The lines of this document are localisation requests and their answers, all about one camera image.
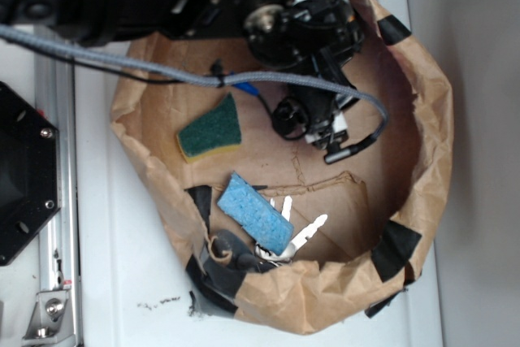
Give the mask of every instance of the brown paper bag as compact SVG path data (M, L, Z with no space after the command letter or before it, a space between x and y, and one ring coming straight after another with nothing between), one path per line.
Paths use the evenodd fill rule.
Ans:
M112 128L155 200L176 253L203 295L236 319L301 334L324 329L416 280L436 234L452 164L449 82L377 0L351 2L366 40L344 71L383 102L390 124L373 146L342 162L327 166L313 146L282 140L258 102L239 90L121 80L115 93ZM129 54L199 74L216 59L234 72L261 69L242 40L172 42L155 34L133 43ZM258 87L273 107L285 94L283 86ZM229 91L241 147L187 164L176 133ZM379 122L362 102L346 119L354 142ZM209 243L221 229L254 244L215 203L233 171L264 186L261 193L278 205L291 195L295 233L319 214L329 215L292 264L244 272L215 255ZM207 213L186 191L192 188L209 194Z

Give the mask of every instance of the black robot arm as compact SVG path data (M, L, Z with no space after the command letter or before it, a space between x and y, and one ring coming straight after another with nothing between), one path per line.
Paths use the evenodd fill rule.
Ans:
M0 23L43 24L83 46L153 32L172 40L243 37L270 69L350 87L341 67L363 39L349 0L0 0ZM328 163L348 157L340 146L348 137L342 110L355 100L291 85L288 91L272 113L274 129L327 150Z

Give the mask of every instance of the green scrub pad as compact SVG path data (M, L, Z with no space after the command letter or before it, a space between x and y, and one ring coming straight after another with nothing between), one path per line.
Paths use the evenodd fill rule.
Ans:
M217 202L263 248L282 254L294 227L236 172Z
M195 119L177 134L180 151L188 163L236 150L242 142L236 104L229 93L212 111Z

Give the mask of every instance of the gray cable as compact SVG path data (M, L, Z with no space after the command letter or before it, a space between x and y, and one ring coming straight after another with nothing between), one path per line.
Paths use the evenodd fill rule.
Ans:
M66 43L47 40L34 34L21 32L10 26L0 24L0 37L6 41L27 47L48 52L51 54L59 54L62 56L70 56L73 58L84 59L95 63L105 63L118 67L126 67L139 69L146 72L158 73L172 79L181 80L191 85L200 85L203 87L219 87L222 80L214 76L199 76L193 73L185 72L173 67L167 67L157 63L151 63L144 60L132 59L117 54L108 54L97 52L95 50L85 49L79 46L73 46ZM374 137L378 137L384 130L388 122L388 112L383 104L375 97L368 93L362 93L356 89L344 85L338 85L327 80L319 79L312 76L295 75L282 72L243 72L235 75L225 76L223 79L226 85L236 85L244 82L270 81L276 83L287 83L292 85L304 85L316 89L324 89L333 93L349 95L357 99L362 99L371 103L381 114L383 121L373 133Z

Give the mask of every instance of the white key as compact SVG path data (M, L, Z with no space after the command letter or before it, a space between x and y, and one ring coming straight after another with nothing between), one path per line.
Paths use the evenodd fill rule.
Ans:
M287 220L291 220L291 209L293 208L293 199L288 195L284 198L284 205L282 206L282 216Z
M254 248L254 253L269 262L291 262L296 252L314 236L320 227L322 227L327 221L327 215L320 215L313 223L310 223L303 228L287 245L284 252L281 255L273 254L269 251L265 251L258 244Z

